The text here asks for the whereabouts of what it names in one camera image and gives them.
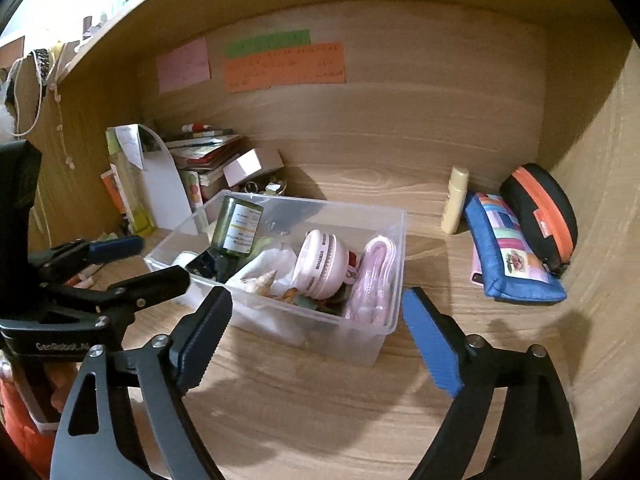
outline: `orange tag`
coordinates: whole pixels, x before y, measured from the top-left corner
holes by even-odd
[[[225,61],[228,93],[274,85],[345,82],[341,43],[292,46]]]
[[[536,221],[538,222],[538,226],[540,227],[540,232],[542,232],[543,237],[549,238],[551,236],[551,231],[546,226],[545,215],[540,209],[536,209],[533,212],[533,216],[535,216]]]

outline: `cream-colored tube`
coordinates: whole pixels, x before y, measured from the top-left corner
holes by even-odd
[[[465,205],[466,186],[469,183],[469,170],[454,166],[449,179],[449,197],[442,212],[440,227],[446,234],[452,235],[458,229],[462,208]]]

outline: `pink strap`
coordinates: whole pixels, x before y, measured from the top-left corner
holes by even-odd
[[[366,245],[358,279],[344,309],[346,319],[380,326],[386,323],[396,252],[396,244],[385,236],[376,236]]]

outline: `orange zipper stripe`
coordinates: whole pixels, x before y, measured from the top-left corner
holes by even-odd
[[[520,167],[515,170],[512,175],[527,193],[529,193],[538,208],[545,212],[548,227],[551,229],[551,234],[558,246],[560,260],[564,264],[569,263],[569,258],[574,250],[574,243],[571,240],[571,233],[558,206],[551,200],[551,197],[546,193],[545,189],[529,171]]]

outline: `pencil case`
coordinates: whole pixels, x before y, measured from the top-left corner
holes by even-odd
[[[511,173],[500,195],[545,269],[561,276],[578,241],[578,224],[560,185],[544,168],[530,163]]]

